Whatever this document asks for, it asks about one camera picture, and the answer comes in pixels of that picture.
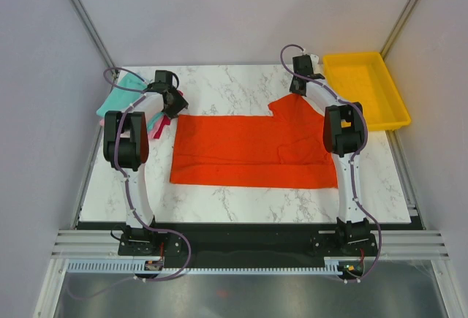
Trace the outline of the orange t-shirt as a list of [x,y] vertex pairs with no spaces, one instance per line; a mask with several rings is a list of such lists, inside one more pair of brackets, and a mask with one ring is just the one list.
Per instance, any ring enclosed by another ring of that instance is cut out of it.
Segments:
[[202,186],[335,189],[324,118],[302,96],[268,106],[269,116],[178,119],[170,182]]

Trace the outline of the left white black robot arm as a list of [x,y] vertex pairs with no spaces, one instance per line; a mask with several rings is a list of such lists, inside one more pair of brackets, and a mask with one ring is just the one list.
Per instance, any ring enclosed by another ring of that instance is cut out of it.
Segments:
[[103,105],[103,156],[118,174],[126,204],[126,221],[119,236],[121,256],[164,256],[170,235],[156,229],[146,186],[146,162],[151,139],[189,104],[178,90],[179,79],[169,70],[157,70],[147,81],[128,70],[127,78],[113,83],[129,98]]

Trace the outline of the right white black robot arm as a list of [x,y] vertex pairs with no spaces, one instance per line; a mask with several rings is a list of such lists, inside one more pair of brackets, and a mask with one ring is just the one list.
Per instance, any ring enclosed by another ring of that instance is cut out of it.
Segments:
[[343,256],[379,254],[379,240],[371,232],[374,217],[362,205],[359,159],[367,144],[368,130],[362,106],[340,97],[313,69],[310,55],[292,58],[290,92],[315,102],[324,112],[323,144],[331,154],[339,190],[339,215],[334,235],[325,236],[324,247]]

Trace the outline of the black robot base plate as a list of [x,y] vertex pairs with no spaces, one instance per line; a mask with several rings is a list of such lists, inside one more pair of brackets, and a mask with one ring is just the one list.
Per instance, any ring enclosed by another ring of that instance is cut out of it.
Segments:
[[163,260],[173,267],[202,265],[321,265],[343,256],[324,247],[336,224],[158,223],[170,238]]

